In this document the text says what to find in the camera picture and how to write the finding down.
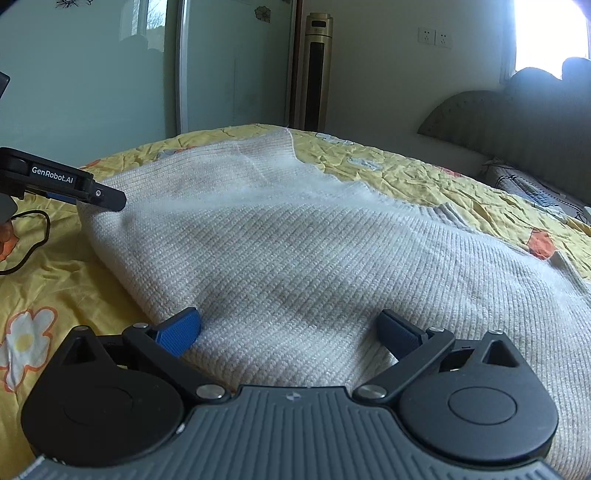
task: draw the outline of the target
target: wall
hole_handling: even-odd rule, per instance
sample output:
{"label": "wall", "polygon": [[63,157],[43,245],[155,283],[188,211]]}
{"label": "wall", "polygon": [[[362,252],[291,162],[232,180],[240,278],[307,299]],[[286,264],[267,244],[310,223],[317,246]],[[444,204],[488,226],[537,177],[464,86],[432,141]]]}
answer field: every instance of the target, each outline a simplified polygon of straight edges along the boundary
{"label": "wall", "polygon": [[175,135],[176,8],[150,48],[131,31],[134,0],[79,3],[18,0],[0,15],[0,145],[81,166]]}
{"label": "wall", "polygon": [[[335,18],[330,134],[396,150],[450,95],[501,88],[505,0],[304,1],[304,18]],[[453,48],[419,43],[419,27],[450,34]]]}

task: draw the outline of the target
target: small logo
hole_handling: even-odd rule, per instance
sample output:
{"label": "small logo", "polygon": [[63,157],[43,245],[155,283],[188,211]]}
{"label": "small logo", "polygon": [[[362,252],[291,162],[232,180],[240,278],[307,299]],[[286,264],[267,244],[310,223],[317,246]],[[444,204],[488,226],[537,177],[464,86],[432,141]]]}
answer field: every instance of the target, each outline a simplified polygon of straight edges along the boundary
{"label": "small logo", "polygon": [[285,397],[289,401],[298,401],[301,399],[301,395],[298,392],[288,393]]}
{"label": "small logo", "polygon": [[60,182],[63,183],[74,183],[74,177],[67,175],[67,174],[63,174],[63,173],[56,173],[54,171],[51,171],[49,168],[39,168],[36,165],[33,166],[33,168],[31,169],[31,172],[33,173],[33,175],[39,175],[41,177],[47,177],[49,179],[52,180],[58,180]]}

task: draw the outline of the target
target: blue gripper pad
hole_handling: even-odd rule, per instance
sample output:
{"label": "blue gripper pad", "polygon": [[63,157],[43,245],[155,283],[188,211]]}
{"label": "blue gripper pad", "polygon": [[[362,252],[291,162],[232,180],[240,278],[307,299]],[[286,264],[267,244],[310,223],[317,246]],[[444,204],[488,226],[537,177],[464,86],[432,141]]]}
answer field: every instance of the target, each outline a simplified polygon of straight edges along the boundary
{"label": "blue gripper pad", "polygon": [[76,204],[76,199],[73,199],[72,197],[65,197],[63,195],[59,195],[57,193],[51,193],[51,192],[47,192],[46,195],[47,195],[47,198],[49,198],[49,199],[59,200],[60,202],[64,202],[64,203],[71,203],[72,205]]}
{"label": "blue gripper pad", "polygon": [[178,358],[197,340],[201,315],[194,307],[186,308],[154,327],[154,331],[156,343]]}
{"label": "blue gripper pad", "polygon": [[396,360],[402,360],[410,352],[420,347],[427,334],[412,323],[404,320],[392,310],[384,310],[376,319],[378,339]]}

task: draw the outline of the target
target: sliding wardrobe door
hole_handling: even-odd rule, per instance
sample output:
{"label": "sliding wardrobe door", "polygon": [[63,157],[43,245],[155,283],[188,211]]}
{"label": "sliding wardrobe door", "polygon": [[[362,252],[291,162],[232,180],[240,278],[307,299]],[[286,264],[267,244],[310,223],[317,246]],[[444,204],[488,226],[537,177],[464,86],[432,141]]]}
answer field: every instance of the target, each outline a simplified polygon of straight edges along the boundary
{"label": "sliding wardrobe door", "polygon": [[285,125],[295,1],[181,0],[180,132]]}
{"label": "sliding wardrobe door", "polygon": [[178,0],[17,0],[0,146],[81,166],[176,134]]}

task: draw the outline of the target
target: ribbed knit texture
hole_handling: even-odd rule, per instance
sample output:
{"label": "ribbed knit texture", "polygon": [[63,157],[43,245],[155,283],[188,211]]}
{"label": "ribbed knit texture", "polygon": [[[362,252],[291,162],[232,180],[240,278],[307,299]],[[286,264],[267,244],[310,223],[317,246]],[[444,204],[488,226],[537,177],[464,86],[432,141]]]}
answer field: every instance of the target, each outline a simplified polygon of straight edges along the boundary
{"label": "ribbed knit texture", "polygon": [[392,364],[372,321],[393,309],[458,338],[498,328],[558,405],[548,461],[591,471],[591,295],[452,207],[394,200],[299,162],[289,131],[184,151],[106,182],[120,213],[80,205],[101,260],[160,322],[203,316],[188,359],[229,384],[346,385]]}

